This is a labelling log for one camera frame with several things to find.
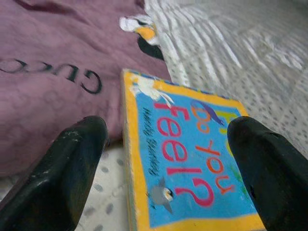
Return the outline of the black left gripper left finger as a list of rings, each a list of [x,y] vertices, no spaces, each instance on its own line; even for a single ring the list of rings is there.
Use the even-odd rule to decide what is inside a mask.
[[[1,230],[75,230],[107,143],[107,125],[99,116],[63,130],[1,201]]]

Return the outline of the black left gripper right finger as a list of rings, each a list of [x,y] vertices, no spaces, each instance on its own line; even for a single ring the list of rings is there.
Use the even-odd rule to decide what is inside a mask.
[[[249,196],[268,231],[308,229],[308,161],[281,134],[251,117],[227,128]]]

